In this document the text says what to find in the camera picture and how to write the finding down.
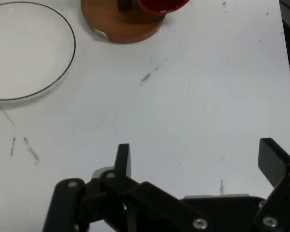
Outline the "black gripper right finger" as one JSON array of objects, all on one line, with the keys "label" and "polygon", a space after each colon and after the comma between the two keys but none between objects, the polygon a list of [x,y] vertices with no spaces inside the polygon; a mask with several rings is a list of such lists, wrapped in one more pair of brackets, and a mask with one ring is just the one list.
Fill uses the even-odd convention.
[{"label": "black gripper right finger", "polygon": [[259,143],[258,167],[274,187],[254,217],[260,232],[290,232],[290,155],[272,138]]}]

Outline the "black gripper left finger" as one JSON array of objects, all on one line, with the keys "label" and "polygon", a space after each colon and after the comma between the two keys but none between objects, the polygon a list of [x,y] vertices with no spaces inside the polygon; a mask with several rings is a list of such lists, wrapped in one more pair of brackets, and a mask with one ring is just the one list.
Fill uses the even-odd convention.
[{"label": "black gripper left finger", "polygon": [[85,183],[55,186],[43,230],[86,232],[105,221],[117,232],[212,232],[209,217],[158,187],[128,176],[130,147],[120,144],[114,167]]}]

